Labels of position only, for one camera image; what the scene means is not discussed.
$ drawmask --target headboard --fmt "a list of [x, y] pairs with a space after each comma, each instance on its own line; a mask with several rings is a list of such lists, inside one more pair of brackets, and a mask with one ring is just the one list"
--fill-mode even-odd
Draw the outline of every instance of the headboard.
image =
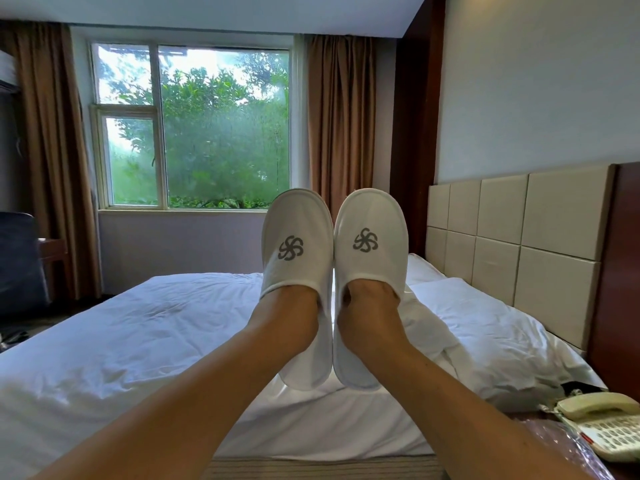
[[427, 260], [587, 349], [614, 166], [429, 188]]

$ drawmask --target ceiling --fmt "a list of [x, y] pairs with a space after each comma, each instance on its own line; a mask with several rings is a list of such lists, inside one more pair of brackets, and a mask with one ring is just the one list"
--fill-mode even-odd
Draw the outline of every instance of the ceiling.
[[424, 0], [0, 0], [0, 18], [400, 38]]

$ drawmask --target wooden wall panel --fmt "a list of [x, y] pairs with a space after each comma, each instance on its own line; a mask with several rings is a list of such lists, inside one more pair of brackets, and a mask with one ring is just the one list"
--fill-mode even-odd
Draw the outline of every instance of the wooden wall panel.
[[587, 361], [640, 401], [640, 162], [619, 165], [614, 180]]
[[445, 0], [425, 0], [396, 48], [390, 193], [409, 230], [409, 250], [424, 256], [440, 110]]

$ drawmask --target beige telephone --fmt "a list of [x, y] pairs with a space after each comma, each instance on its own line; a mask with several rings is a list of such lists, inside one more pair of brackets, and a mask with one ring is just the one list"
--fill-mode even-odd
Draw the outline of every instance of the beige telephone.
[[553, 410], [608, 461], [640, 461], [640, 404], [624, 394], [596, 392], [564, 399]]

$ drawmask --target brown curtain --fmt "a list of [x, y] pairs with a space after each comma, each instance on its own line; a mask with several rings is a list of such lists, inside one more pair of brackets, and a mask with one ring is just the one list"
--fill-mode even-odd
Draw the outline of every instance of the brown curtain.
[[345, 197], [370, 187], [376, 126], [376, 61], [370, 37], [316, 35], [308, 48], [311, 187], [333, 219]]
[[71, 33], [59, 23], [3, 25], [15, 58], [41, 237], [64, 239], [76, 298], [100, 297], [97, 233]]

